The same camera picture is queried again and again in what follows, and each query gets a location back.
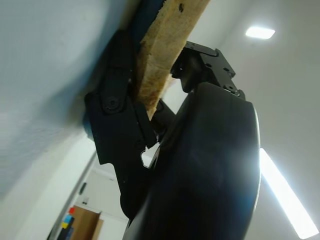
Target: black screw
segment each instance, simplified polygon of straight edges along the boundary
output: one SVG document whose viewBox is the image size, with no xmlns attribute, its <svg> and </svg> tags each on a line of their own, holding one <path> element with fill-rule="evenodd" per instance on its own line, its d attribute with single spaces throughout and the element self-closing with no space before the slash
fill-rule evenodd
<svg viewBox="0 0 320 240">
<path fill-rule="evenodd" d="M 109 110 L 116 110 L 119 107 L 119 100 L 114 96 L 110 96 L 105 101 L 105 107 Z"/>
</svg>

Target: metal bracket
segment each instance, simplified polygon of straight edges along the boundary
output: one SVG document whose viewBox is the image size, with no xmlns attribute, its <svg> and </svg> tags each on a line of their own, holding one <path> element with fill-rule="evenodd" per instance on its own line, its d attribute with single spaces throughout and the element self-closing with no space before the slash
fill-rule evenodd
<svg viewBox="0 0 320 240">
<path fill-rule="evenodd" d="M 131 219 L 149 184 L 150 171 L 144 167 L 141 154 L 157 139 L 145 106 L 139 102 L 133 104 L 128 96 L 135 65 L 126 32 L 118 31 L 108 48 L 105 77 L 84 101 L 99 162 L 114 166 L 121 208 Z"/>
<path fill-rule="evenodd" d="M 171 69 L 172 77 L 181 80 L 182 89 L 189 93 L 198 84 L 208 82 L 245 99 L 232 81 L 236 75 L 224 55 L 193 42 L 187 42 Z"/>
</svg>

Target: ceiling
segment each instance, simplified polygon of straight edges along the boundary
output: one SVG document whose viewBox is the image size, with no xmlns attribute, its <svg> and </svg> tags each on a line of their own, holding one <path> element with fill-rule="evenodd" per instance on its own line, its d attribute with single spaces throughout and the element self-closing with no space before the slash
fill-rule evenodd
<svg viewBox="0 0 320 240">
<path fill-rule="evenodd" d="M 54 169 L 70 140 L 79 140 L 82 90 L 106 42 L 138 2 L 1 1 L 1 197 L 35 165 L 41 170 L 50 162 L 47 168 Z M 257 110 L 261 145 L 318 229 L 319 9 L 319 0 L 212 0 L 189 37 L 223 52 L 236 72 L 234 83 Z M 275 34 L 248 38 L 252 25 Z M 176 112 L 184 97 L 176 81 L 164 100 Z M 246 239 L 298 239 L 264 181 Z"/>
</svg>

